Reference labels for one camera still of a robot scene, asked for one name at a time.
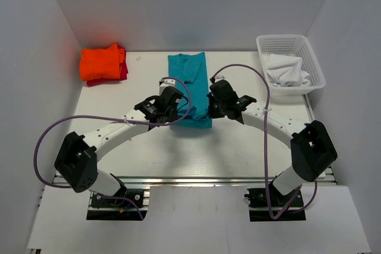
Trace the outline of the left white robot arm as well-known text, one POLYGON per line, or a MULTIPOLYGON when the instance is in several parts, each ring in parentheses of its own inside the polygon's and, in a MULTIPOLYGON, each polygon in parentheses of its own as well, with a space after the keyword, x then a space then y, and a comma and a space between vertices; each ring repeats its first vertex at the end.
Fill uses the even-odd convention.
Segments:
POLYGON ((159 124, 178 119, 177 106, 184 94, 173 86, 162 88, 160 95, 135 105, 120 122, 79 135, 71 132, 64 141, 54 166, 70 187, 81 193, 100 193, 114 206, 126 198, 126 187, 112 174, 98 168, 98 162, 122 143, 149 132, 159 124))

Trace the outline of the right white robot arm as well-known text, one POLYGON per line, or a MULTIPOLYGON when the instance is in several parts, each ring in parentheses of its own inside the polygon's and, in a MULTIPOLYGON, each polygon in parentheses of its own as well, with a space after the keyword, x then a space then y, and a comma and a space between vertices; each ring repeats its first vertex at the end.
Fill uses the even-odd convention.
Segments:
POLYGON ((256 99, 239 97, 226 80, 210 86, 209 116, 235 120, 255 127, 284 143, 291 150, 291 165, 269 185, 269 199, 284 205, 294 189, 315 181, 337 159, 338 154, 323 123, 310 123, 284 117, 265 109, 256 99))

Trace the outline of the teal t-shirt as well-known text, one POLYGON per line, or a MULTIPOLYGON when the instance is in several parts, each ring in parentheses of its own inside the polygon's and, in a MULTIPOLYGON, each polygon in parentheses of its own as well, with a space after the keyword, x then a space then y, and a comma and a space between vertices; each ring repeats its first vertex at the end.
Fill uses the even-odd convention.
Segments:
POLYGON ((211 128, 213 121, 208 116, 209 85, 205 54, 201 52, 196 55, 169 55, 167 59, 168 76, 182 81, 184 84, 176 83, 176 88, 191 99, 191 103, 187 103, 185 99, 180 101, 178 116, 187 116, 176 125, 211 128))

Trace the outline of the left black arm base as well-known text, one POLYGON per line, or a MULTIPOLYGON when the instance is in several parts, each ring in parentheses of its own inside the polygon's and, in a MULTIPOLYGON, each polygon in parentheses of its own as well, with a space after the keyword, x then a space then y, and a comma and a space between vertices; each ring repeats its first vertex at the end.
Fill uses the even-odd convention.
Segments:
POLYGON ((142 221, 148 212, 150 187, 126 184, 125 199, 107 199, 90 193, 86 214, 88 221, 142 221))

